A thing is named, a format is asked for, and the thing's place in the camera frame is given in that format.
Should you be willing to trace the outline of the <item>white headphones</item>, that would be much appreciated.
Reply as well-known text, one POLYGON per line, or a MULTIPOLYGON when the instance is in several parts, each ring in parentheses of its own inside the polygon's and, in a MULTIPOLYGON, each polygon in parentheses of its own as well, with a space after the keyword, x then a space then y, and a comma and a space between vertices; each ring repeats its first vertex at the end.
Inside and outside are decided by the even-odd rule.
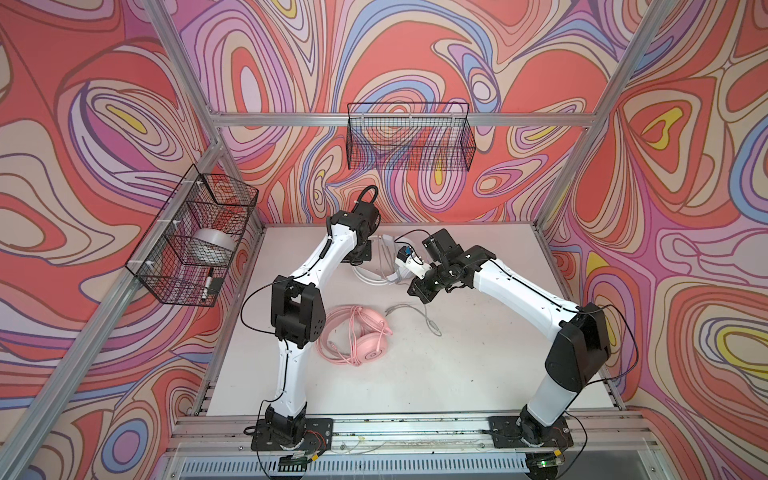
POLYGON ((398 246, 391 235, 374 236, 371 240, 371 259, 353 267, 355 276, 364 284, 374 287, 404 284, 410 272, 396 264, 398 246))

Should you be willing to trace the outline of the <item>pink cat-ear headphones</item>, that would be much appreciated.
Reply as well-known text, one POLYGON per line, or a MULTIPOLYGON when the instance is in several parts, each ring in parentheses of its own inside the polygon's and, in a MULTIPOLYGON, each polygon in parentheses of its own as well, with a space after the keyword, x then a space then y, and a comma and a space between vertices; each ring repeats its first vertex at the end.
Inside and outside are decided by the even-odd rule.
POLYGON ((325 328, 315 342, 321 358, 335 365, 354 367, 376 361, 387 353, 393 331, 379 312, 361 305, 341 305, 326 314, 325 328), (331 335, 345 333, 348 349, 342 351, 331 335))

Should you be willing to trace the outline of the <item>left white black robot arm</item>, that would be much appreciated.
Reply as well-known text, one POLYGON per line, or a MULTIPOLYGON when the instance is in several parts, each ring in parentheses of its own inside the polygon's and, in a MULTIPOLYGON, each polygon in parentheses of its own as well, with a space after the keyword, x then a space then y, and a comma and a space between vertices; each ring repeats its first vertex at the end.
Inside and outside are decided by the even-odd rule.
POLYGON ((371 201, 357 200, 350 212, 326 219, 323 239, 294 272, 271 286, 270 323, 279 341, 278 390, 264 412, 272 440, 286 446, 302 442, 306 432, 308 352, 323 332, 326 310, 322 290, 336 269, 364 257, 380 213, 371 201))

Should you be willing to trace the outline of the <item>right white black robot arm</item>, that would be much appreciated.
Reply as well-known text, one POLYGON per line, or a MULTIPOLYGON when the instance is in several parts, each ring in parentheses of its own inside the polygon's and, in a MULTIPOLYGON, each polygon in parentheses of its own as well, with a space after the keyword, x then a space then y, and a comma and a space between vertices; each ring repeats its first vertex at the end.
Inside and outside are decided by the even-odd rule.
POLYGON ((396 254, 396 264, 414 275, 410 296, 426 305, 441 291, 476 289, 521 315, 549 341, 546 375, 516 421, 523 444, 544 445, 553 426, 610 357, 603 309, 593 303, 579 306, 539 287, 482 246, 463 249, 446 229, 428 236, 422 245, 430 261, 408 245, 396 254))

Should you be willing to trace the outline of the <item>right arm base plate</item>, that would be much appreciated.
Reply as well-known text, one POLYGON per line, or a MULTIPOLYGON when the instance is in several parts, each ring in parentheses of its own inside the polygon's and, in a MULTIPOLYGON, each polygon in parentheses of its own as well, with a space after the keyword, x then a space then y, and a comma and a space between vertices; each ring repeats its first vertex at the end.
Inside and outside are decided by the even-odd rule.
POLYGON ((519 416, 490 416, 487 435, 495 448, 533 448, 567 450, 574 445, 570 429, 563 416, 553 425, 541 426, 533 418, 519 416))

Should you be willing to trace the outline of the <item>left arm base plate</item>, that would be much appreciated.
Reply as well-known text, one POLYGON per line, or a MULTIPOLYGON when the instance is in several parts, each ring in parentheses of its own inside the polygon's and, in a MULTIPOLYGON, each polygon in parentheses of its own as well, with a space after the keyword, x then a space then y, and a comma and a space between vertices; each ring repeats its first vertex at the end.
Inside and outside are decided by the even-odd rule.
POLYGON ((330 417, 313 417, 283 424, 281 421, 260 419, 252 432, 250 449, 255 452, 299 450, 320 452, 332 446, 334 420, 330 417))

